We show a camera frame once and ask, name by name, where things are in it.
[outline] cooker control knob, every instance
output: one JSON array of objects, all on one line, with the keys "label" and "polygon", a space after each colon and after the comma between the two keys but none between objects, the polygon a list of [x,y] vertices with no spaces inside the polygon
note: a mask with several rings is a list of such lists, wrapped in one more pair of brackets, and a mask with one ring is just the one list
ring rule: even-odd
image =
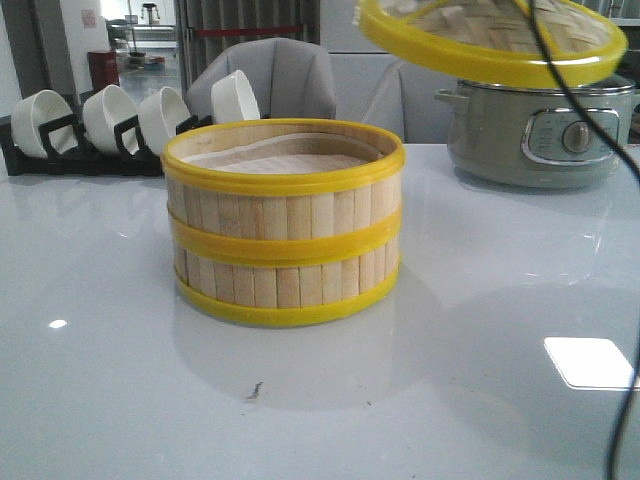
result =
[{"label": "cooker control knob", "polygon": [[574,122],[564,129],[562,144],[572,153],[584,153],[593,143],[593,132],[585,122]]}]

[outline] red trash bin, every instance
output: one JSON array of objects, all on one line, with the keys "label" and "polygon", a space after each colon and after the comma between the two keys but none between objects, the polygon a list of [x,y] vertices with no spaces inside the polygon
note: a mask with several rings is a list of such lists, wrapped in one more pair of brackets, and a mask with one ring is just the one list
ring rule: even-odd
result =
[{"label": "red trash bin", "polygon": [[113,50],[96,50],[88,52],[89,72],[93,91],[98,92],[107,85],[120,85],[116,52]]}]

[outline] cooker control panel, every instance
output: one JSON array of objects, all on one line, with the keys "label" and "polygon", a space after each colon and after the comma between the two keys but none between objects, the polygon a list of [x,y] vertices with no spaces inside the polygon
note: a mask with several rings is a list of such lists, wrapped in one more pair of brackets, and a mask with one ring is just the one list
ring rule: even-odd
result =
[{"label": "cooker control panel", "polygon": [[[615,110],[591,108],[587,112],[605,132],[618,138],[620,119]],[[568,166],[597,163],[612,154],[578,113],[568,108],[534,114],[522,138],[522,151],[537,163]]]}]

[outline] yellow plastic rim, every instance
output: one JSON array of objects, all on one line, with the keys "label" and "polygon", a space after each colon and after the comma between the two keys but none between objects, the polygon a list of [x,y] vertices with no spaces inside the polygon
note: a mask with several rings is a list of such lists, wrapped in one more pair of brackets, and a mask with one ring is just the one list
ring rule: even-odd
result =
[{"label": "yellow plastic rim", "polygon": [[400,233],[402,209],[354,232],[308,240],[228,237],[190,227],[169,215],[173,238],[183,248],[221,263],[255,267],[306,267],[357,257]]},{"label": "yellow plastic rim", "polygon": [[[426,13],[446,3],[441,0],[421,10]],[[610,42],[583,53],[558,53],[550,45],[553,63],[567,85],[575,87],[602,80],[611,75],[627,49],[627,38],[615,24],[582,5],[559,0],[589,15],[606,26]],[[522,0],[516,4],[528,14]],[[467,45],[434,35],[409,25],[413,16],[400,19],[385,13],[379,0],[360,0],[359,27],[373,43],[409,62],[476,82],[521,88],[557,88],[547,66],[538,54],[509,52]]]},{"label": "yellow plastic rim", "polygon": [[[207,130],[223,131],[234,128],[246,128],[252,125],[328,125],[344,126],[358,129],[370,136],[383,136],[393,145],[392,151],[373,162],[356,167],[334,170],[331,172],[307,174],[247,174],[221,172],[198,167],[183,162],[171,152],[179,142],[201,135]],[[376,183],[390,177],[404,165],[405,154],[402,141],[395,134],[371,125],[340,120],[324,120],[311,118],[289,118],[253,120],[246,122],[211,125],[182,133],[169,141],[162,154],[162,166],[165,174],[173,179],[194,187],[236,195],[253,196],[293,196],[314,195],[320,193],[340,192]]]},{"label": "yellow plastic rim", "polygon": [[366,292],[339,302],[300,308],[256,308],[220,302],[188,286],[176,274],[182,294],[201,310],[247,325],[299,327],[348,317],[384,298],[398,279],[399,266],[382,282]]}]

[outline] black cable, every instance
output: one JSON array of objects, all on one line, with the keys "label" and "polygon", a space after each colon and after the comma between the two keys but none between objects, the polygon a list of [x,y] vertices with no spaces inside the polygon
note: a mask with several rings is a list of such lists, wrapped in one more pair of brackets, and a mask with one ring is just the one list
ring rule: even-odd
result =
[{"label": "black cable", "polygon": [[[567,86],[567,83],[564,81],[564,78],[562,78],[562,75],[558,71],[558,68],[553,63],[549,48],[542,38],[542,34],[540,33],[540,29],[538,28],[538,23],[536,21],[535,0],[529,0],[529,26],[531,28],[531,31],[533,32],[533,35],[535,36],[536,42],[538,43],[538,49],[540,50],[540,53],[542,54],[542,57],[547,64],[549,73],[553,76],[553,79],[560,87],[560,90],[562,90],[565,98],[578,113],[580,119],[585,122],[589,126],[589,128],[591,128],[591,130],[627,165],[627,167],[631,170],[636,180],[638,181],[638,185],[640,186],[640,169],[638,168],[638,165],[633,161],[631,156],[624,150],[624,148],[620,146],[616,140],[611,138],[607,134],[607,132],[605,132],[602,127],[600,127],[600,125],[598,125],[591,118],[584,107],[580,105],[580,102],[578,102],[578,99]],[[609,445],[607,447],[604,468],[605,478],[607,480],[615,480],[617,478],[616,470],[620,455],[620,447],[622,445],[622,440],[628,423],[629,414],[631,412],[631,407],[636,395],[634,386],[636,383],[637,375],[640,372],[640,326],[638,328],[638,338],[635,341],[635,345],[635,360],[633,363],[633,372],[631,375],[630,385],[625,390],[622,401],[620,402],[620,405],[618,407],[618,412],[616,414],[613,429],[611,432],[611,438],[609,439]]]}]

